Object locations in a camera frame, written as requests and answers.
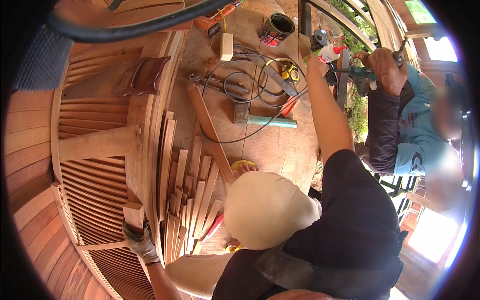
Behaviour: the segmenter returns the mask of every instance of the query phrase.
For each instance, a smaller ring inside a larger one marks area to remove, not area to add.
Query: wooden workbench
[[[264,16],[260,13],[237,8],[227,18],[227,29],[234,35],[234,43],[251,47],[273,58],[291,58],[297,63],[300,62],[299,66],[306,72],[302,58],[309,53],[309,39],[295,31],[280,46],[268,47],[262,44],[257,37],[257,31],[263,23]],[[191,149],[193,137],[195,135],[202,136],[186,87],[190,83],[188,81],[190,74],[208,75],[208,69],[211,69],[209,65],[212,65],[209,62],[214,62],[213,65],[219,63],[220,37],[221,34],[217,34],[213,38],[208,38],[197,28],[193,28],[190,38],[187,40],[169,106],[169,110],[174,112],[174,118],[177,120],[174,151],[178,151],[179,148]],[[234,51],[243,51],[243,49],[235,48]],[[246,72],[258,77],[260,69],[253,63],[235,62],[219,69],[217,77],[223,79],[235,71]],[[251,79],[246,76],[231,77],[231,79],[252,91],[252,96],[257,95],[257,87]],[[301,77],[297,90],[303,89],[305,84],[304,78]],[[279,87],[271,80],[267,84],[267,88],[272,92],[279,91]],[[302,99],[306,105],[310,105],[308,94],[305,94]],[[207,89],[204,100],[221,141],[245,137],[259,128],[256,125],[233,125],[233,102],[217,90]],[[277,100],[265,97],[265,100],[278,105],[286,102],[287,96],[284,95]],[[251,103],[250,113],[252,115],[271,117],[277,112],[277,109],[266,107],[259,99]],[[298,121],[298,128],[266,127],[257,135],[244,141],[223,144],[229,163],[232,164],[239,159],[253,161],[261,170],[280,174],[292,180],[304,193],[307,193],[315,169],[318,141],[309,108],[298,102],[293,109],[292,118]],[[204,142],[203,154],[210,155],[210,146],[205,138]],[[223,179],[219,176],[212,199],[224,200],[225,195]],[[223,253],[227,241],[226,230],[221,228],[205,243],[201,253]]]

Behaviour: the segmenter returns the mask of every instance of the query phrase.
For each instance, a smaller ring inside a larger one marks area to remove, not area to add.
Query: beige pants
[[[318,201],[302,193],[290,180],[273,173],[248,172],[228,191],[224,223],[245,247],[263,250],[308,227],[321,214]],[[179,290],[211,299],[233,254],[184,255],[165,270]]]

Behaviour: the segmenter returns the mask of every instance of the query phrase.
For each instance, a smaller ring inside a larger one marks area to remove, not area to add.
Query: white glue bottle
[[[334,47],[332,44],[330,44],[330,45],[326,45],[325,47],[315,51],[314,54],[316,55],[316,57],[318,58],[319,61],[321,61],[323,63],[328,63],[328,62],[339,59],[340,58],[340,53],[345,48],[346,48],[346,46]],[[305,63],[305,66],[307,65],[307,58],[308,58],[308,56],[305,56],[303,58],[303,62]]]

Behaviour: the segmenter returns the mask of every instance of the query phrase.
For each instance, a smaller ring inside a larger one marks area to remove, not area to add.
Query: blue shirt
[[[445,143],[432,128],[430,104],[436,86],[422,72],[408,64],[408,83],[414,97],[405,105],[398,121],[401,143],[397,146],[394,175],[419,176],[438,157],[439,143]]]

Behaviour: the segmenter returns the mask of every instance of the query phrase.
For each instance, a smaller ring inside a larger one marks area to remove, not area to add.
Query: paint can
[[[295,31],[293,21],[282,13],[272,14],[258,32],[258,37],[267,46],[279,46]]]

